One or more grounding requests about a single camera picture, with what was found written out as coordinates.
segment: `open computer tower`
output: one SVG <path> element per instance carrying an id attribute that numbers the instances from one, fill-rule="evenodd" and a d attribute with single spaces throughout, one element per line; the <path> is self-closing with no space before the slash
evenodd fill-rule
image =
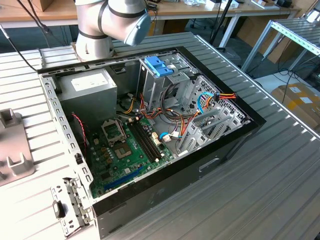
<path id="1" fill-rule="evenodd" d="M 66 237 L 101 239 L 230 159 L 265 123 L 184 47 L 39 70 L 74 176 L 52 186 Z"/>

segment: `white label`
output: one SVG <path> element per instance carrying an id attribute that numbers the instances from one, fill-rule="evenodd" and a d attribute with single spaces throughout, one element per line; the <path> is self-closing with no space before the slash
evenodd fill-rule
<path id="1" fill-rule="evenodd" d="M 301 93 L 300 89 L 297 88 L 296 86 L 290 87 L 291 91 L 294 92 L 295 94 Z"/>
<path id="2" fill-rule="evenodd" d="M 102 73 L 97 73 L 90 76 L 83 76 L 83 77 L 72 79 L 71 83 L 74 87 L 74 90 L 78 92 L 78 91 L 106 85 L 108 84 L 108 81 Z"/>
<path id="3" fill-rule="evenodd" d="M 310 100 L 308 97 L 300 97 L 300 99 L 305 103 L 305 104 L 312 104 L 313 102 Z"/>

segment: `green motherboard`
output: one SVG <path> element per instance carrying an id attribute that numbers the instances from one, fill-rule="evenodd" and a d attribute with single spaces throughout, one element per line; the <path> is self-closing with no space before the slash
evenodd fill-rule
<path id="1" fill-rule="evenodd" d="M 88 165 L 93 175 L 93 183 L 90 185 L 93 198 L 100 197 L 173 159 L 167 147 L 154 142 L 154 131 L 146 118 L 134 124 L 119 124 L 126 140 L 115 142 L 112 146 L 101 128 L 87 136 L 89 149 L 86 161 L 90 161 Z M 111 126 L 107 131 L 112 137 L 118 134 L 115 126 Z"/>

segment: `expansion slot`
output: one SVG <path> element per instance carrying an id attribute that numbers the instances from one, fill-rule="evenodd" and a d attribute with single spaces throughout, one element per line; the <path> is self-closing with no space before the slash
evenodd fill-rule
<path id="1" fill-rule="evenodd" d="M 139 174 L 139 172 L 140 172 L 143 168 L 144 168 L 143 166 L 142 166 L 142 167 L 139 167 L 136 171 L 131 172 L 131 173 L 129 173 L 128 175 L 125 175 L 125 176 L 119 178 L 119 179 L 116 180 L 116 181 L 113 181 L 113 182 L 110 182 L 110 183 L 106 184 L 106 185 L 104 186 L 104 191 L 109 190 L 109 189 L 112 189 L 112 188 L 114 188 L 115 186 L 120 185 L 120 184 L 126 182 L 127 180 L 129 180 L 129 179 L 131 179 L 131 178 L 134 178 L 135 176 L 137 176 L 137 175 Z"/>

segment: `blue wire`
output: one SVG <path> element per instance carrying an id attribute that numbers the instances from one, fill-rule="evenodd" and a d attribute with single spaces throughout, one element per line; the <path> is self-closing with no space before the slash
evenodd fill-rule
<path id="1" fill-rule="evenodd" d="M 165 135 L 168 135 L 169 133 L 168 132 L 163 132 L 160 134 L 159 136 L 159 139 L 162 139 Z"/>

